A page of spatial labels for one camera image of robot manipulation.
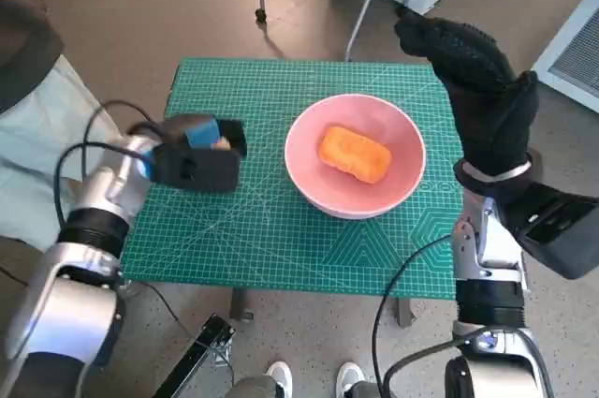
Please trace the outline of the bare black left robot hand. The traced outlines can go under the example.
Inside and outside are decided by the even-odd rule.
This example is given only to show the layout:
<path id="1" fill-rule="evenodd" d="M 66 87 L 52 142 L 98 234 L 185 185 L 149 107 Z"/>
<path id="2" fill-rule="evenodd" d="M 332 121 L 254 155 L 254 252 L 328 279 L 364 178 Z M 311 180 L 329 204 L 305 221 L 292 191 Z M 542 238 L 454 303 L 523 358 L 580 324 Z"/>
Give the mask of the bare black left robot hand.
<path id="1" fill-rule="evenodd" d="M 185 141 L 191 148 L 208 148 L 224 138 L 232 150 L 247 156 L 242 121 L 207 113 L 181 113 L 168 117 L 161 127 L 173 140 Z"/>

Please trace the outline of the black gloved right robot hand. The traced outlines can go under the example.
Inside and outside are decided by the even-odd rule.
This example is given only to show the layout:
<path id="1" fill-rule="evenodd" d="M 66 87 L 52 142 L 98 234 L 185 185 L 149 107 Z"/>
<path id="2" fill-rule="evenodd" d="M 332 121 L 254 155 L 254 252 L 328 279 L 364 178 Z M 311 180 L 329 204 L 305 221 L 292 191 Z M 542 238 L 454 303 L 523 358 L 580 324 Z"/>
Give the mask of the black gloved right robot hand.
<path id="1" fill-rule="evenodd" d="M 445 87 L 465 160 L 496 177 L 524 165 L 538 110 L 538 79 L 516 74 L 491 36 L 468 23 L 404 7 L 394 25 L 401 49 L 429 61 Z"/>

